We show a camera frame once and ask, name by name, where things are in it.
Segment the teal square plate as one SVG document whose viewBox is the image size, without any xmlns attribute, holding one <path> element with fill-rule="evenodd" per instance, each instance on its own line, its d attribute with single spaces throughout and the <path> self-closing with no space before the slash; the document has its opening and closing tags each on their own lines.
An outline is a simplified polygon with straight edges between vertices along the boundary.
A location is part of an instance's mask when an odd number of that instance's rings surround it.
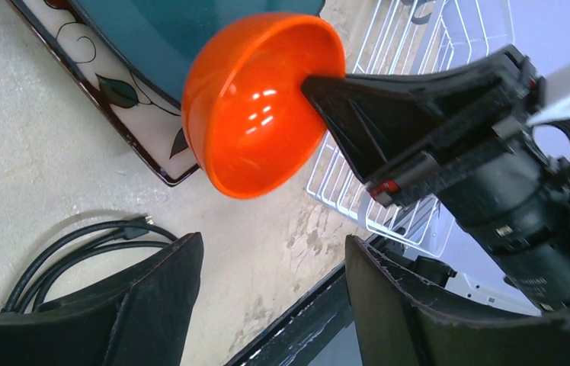
<svg viewBox="0 0 570 366">
<path fill-rule="evenodd" d="M 323 0 L 78 0 L 78 16 L 170 104 L 181 106 L 187 73 L 208 40 L 240 18 L 266 11 L 318 16 Z"/>
</svg>

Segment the floral square plate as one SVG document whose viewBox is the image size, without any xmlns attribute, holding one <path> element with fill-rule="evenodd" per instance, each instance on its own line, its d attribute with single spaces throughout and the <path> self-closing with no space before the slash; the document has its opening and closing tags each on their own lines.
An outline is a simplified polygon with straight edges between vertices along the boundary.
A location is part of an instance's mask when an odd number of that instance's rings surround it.
<svg viewBox="0 0 570 366">
<path fill-rule="evenodd" d="M 198 169 L 170 104 L 135 75 L 72 9 L 72 1 L 14 1 L 24 23 L 74 78 L 126 143 L 167 185 Z"/>
</svg>

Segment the orange bowl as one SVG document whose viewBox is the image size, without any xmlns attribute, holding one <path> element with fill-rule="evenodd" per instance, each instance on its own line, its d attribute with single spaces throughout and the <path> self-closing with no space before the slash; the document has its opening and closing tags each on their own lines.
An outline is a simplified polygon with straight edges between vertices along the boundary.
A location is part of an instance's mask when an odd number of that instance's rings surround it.
<svg viewBox="0 0 570 366">
<path fill-rule="evenodd" d="M 187 74 L 181 108 L 187 144 L 213 187 L 251 199 L 295 175 L 327 130 L 302 84 L 345 71 L 338 32 L 314 15 L 252 14 L 216 33 Z"/>
</svg>

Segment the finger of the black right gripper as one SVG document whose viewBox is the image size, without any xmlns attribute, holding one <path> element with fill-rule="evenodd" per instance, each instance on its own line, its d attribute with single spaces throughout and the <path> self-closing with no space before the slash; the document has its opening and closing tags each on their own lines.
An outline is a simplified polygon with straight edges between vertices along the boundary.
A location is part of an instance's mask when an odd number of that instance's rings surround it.
<svg viewBox="0 0 570 366">
<path fill-rule="evenodd" d="M 301 90 L 368 183 L 420 151 L 446 163 L 490 137 L 517 99 L 517 51 L 432 74 L 313 75 Z"/>
</svg>

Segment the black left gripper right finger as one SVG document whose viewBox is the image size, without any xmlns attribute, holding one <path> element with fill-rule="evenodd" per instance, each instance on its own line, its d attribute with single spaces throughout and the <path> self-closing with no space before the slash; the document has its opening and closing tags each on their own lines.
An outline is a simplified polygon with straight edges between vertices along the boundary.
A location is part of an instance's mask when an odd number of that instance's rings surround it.
<svg viewBox="0 0 570 366">
<path fill-rule="evenodd" d="M 365 365 L 570 365 L 570 308 L 527 316 L 467 300 L 357 236 L 345 271 Z"/>
</svg>

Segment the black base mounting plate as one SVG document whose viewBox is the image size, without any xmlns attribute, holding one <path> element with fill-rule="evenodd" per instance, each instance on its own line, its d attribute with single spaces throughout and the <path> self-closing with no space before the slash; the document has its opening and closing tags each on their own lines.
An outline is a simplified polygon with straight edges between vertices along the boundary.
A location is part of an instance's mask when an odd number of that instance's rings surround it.
<svg viewBox="0 0 570 366">
<path fill-rule="evenodd" d="M 228 365 L 361 365 L 344 264 L 260 332 Z"/>
</svg>

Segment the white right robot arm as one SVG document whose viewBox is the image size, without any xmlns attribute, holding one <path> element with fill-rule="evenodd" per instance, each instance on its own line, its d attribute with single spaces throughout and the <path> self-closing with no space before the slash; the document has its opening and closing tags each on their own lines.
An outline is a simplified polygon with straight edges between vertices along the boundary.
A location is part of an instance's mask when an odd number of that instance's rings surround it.
<svg viewBox="0 0 570 366">
<path fill-rule="evenodd" d="M 546 155 L 529 117 L 546 80 L 507 45 L 444 72 L 312 75 L 303 95 L 383 207 L 435 196 L 545 311 L 570 307 L 570 160 Z M 570 141 L 570 118 L 551 126 Z"/>
</svg>

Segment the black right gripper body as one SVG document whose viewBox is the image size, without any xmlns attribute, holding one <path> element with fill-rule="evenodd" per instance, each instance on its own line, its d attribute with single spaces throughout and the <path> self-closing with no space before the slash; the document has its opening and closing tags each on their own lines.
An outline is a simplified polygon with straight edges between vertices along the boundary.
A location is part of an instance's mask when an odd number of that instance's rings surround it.
<svg viewBox="0 0 570 366">
<path fill-rule="evenodd" d="M 385 207 L 439 194 L 502 155 L 494 127 L 538 84 L 529 57 L 512 45 L 446 72 L 376 81 L 392 116 L 367 121 L 382 161 L 365 187 Z"/>
</svg>

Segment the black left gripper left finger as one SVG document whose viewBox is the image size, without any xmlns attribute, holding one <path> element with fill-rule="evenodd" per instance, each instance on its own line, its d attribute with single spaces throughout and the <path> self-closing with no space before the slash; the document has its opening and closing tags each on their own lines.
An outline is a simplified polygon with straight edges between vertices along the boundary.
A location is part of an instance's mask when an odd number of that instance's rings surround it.
<svg viewBox="0 0 570 366">
<path fill-rule="evenodd" d="M 2 313 L 0 365 L 178 365 L 202 264 L 189 233 L 38 312 Z"/>
</svg>

